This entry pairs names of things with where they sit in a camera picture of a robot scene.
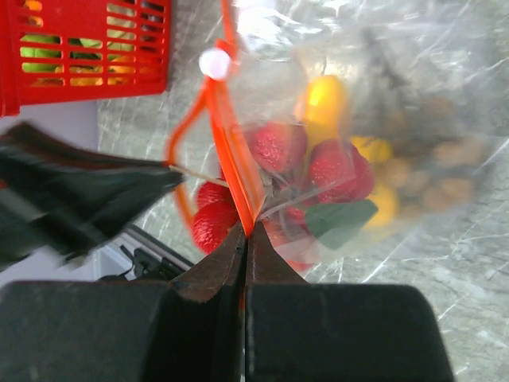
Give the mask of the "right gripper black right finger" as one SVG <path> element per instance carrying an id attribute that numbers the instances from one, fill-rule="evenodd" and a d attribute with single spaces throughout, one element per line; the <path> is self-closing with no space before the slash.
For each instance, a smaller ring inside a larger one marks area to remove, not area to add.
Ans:
<path id="1" fill-rule="evenodd" d="M 451 381 L 433 310 L 417 288 L 307 283 L 257 224 L 247 241 L 249 381 Z"/>

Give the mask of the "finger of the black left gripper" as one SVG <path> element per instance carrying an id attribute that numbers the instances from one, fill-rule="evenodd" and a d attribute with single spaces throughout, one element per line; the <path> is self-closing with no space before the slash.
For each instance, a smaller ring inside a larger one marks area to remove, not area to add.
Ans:
<path id="1" fill-rule="evenodd" d="M 164 162 L 83 150 L 18 123 L 1 134 L 1 269 L 43 247 L 64 263 L 86 256 L 184 180 Z"/>

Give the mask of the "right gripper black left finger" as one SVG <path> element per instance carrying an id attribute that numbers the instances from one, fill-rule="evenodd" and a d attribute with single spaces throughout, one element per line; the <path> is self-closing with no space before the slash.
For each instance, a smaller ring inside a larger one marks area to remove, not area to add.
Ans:
<path id="1" fill-rule="evenodd" d="M 4 381 L 238 381 L 246 237 L 171 281 L 19 280 L 1 290 Z"/>

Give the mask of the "red lychee bunch toy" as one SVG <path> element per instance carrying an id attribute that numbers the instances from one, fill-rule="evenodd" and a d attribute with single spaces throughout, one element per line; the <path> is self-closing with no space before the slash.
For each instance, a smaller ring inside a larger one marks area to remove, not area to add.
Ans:
<path id="1" fill-rule="evenodd" d="M 379 211 L 369 197 L 369 161 L 350 142 L 314 136 L 315 129 L 264 122 L 243 131 L 264 191 L 254 219 L 295 271 L 318 263 L 320 248 L 341 248 Z"/>

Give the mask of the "yellow bell pepper toy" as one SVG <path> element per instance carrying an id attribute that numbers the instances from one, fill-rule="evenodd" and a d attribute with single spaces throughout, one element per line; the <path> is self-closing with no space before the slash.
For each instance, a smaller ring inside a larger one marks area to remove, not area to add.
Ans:
<path id="1" fill-rule="evenodd" d="M 383 175 L 384 166 L 394 158 L 391 144 L 384 139 L 353 135 L 352 145 L 365 158 L 373 170 L 374 186 L 367 195 L 377 208 L 376 213 L 363 226 L 363 229 L 381 229 L 395 221 L 399 210 L 399 200 L 395 189 L 387 184 Z"/>

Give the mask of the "clear zip bag orange zipper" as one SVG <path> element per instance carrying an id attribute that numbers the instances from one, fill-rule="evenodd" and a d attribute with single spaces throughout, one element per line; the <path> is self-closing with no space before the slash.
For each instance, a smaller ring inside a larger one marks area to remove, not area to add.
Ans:
<path id="1" fill-rule="evenodd" d="M 468 2 L 235 1 L 222 21 L 169 147 L 177 164 L 193 131 L 218 162 L 177 194 L 202 253 L 262 222 L 296 269 L 424 255 L 495 196 L 506 81 Z"/>

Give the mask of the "brown longan bunch toy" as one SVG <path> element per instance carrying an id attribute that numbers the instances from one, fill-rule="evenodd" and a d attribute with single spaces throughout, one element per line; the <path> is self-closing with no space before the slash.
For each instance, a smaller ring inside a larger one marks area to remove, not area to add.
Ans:
<path id="1" fill-rule="evenodd" d="M 467 203 L 478 187 L 487 141 L 467 130 L 459 107 L 411 82 L 372 30 L 362 32 L 370 80 L 362 136 L 387 140 L 394 151 L 383 170 L 398 196 L 398 217 L 440 213 Z"/>

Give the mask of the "orange mango toy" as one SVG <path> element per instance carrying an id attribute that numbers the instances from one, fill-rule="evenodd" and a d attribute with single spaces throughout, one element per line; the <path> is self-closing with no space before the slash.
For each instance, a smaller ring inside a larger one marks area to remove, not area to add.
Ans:
<path id="1" fill-rule="evenodd" d="M 345 84 L 334 75 L 314 78 L 297 99 L 293 115 L 304 124 L 308 152 L 325 140 L 347 137 L 351 111 Z"/>

